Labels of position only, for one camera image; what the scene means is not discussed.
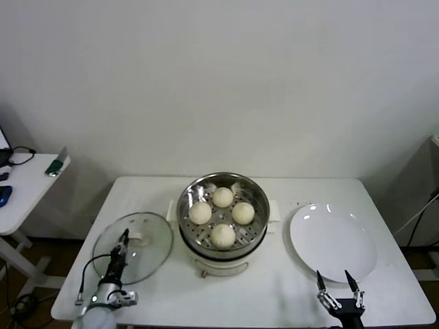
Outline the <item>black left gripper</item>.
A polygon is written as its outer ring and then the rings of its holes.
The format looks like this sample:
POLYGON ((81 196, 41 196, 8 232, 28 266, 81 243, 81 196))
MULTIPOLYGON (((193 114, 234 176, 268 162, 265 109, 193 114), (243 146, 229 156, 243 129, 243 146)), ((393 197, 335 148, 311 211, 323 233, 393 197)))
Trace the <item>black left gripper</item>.
POLYGON ((102 278, 102 283, 122 285, 121 277, 126 266, 126 254, 129 243, 129 229, 125 229, 119 237, 118 246, 110 252, 110 263, 102 278))

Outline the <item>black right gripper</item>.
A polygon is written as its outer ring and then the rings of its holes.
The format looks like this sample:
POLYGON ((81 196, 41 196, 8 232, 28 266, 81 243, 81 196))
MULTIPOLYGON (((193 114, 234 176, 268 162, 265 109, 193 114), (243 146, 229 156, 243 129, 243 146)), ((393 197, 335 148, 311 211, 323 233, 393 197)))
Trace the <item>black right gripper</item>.
POLYGON ((337 301, 328 293, 324 280, 320 272, 317 271, 318 300, 327 310, 334 310, 333 317, 341 322, 343 329, 364 329, 361 320, 361 316, 365 311, 362 307, 364 306, 364 292, 359 289, 356 280, 347 270, 345 275, 354 299, 346 298, 337 301))

